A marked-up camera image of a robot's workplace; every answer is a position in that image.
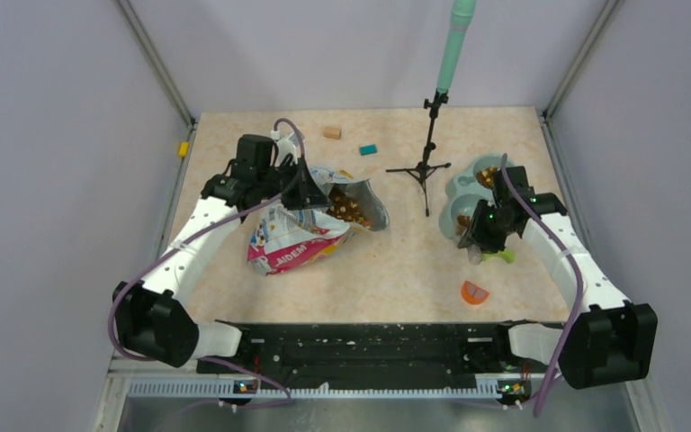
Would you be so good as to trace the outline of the clear plastic scoop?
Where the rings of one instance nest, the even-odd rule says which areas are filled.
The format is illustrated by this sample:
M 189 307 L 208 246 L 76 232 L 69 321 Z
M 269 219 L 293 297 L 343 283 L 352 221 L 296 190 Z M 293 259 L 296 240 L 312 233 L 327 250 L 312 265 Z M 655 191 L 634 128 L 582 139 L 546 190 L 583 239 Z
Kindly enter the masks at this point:
M 455 242 L 458 245 L 458 248 L 460 247 L 459 244 L 463 240 L 465 232 L 467 231 L 470 225 L 471 216 L 464 214 L 459 214 L 456 216 Z M 477 266 L 482 262 L 483 254 L 479 247 L 471 245 L 466 247 L 465 250 L 467 251 L 467 257 L 471 264 Z

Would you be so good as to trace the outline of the pink pet food bag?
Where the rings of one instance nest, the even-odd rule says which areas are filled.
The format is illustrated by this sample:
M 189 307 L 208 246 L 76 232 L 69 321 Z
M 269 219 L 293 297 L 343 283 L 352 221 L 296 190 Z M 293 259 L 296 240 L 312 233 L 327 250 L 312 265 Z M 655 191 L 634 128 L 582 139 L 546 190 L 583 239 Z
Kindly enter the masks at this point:
M 292 211 L 275 203 L 261 210 L 247 249 L 247 262 L 257 273 L 291 271 L 332 255 L 358 232 L 389 227 L 388 211 L 369 180 L 323 166 L 310 173 L 330 205 Z

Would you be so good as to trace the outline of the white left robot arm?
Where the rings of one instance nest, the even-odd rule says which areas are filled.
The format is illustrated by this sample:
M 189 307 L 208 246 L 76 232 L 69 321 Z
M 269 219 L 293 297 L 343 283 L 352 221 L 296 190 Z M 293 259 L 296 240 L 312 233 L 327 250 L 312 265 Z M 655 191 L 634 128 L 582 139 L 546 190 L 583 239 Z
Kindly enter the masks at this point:
M 130 359 L 173 367 L 217 356 L 231 372 L 247 369 L 253 349 L 241 340 L 242 331 L 221 321 L 197 322 L 186 305 L 221 244 L 247 216 L 274 203 L 294 210 L 328 206 L 310 175 L 298 131 L 238 139 L 236 155 L 205 183 L 166 251 L 115 289 L 108 316 L 115 349 Z

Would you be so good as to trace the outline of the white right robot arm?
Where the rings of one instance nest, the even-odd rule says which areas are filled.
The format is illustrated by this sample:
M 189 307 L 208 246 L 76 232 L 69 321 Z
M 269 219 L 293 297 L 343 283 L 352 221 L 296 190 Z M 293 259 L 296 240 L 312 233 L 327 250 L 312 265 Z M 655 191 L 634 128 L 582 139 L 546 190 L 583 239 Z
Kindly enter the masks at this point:
M 658 316 L 632 302 L 600 269 L 554 193 L 536 193 L 523 166 L 492 176 L 493 199 L 477 203 L 461 248 L 504 250 L 517 235 L 541 260 L 570 310 L 562 328 L 530 321 L 499 327 L 494 364 L 515 371 L 527 359 L 556 370 L 574 389 L 648 376 Z

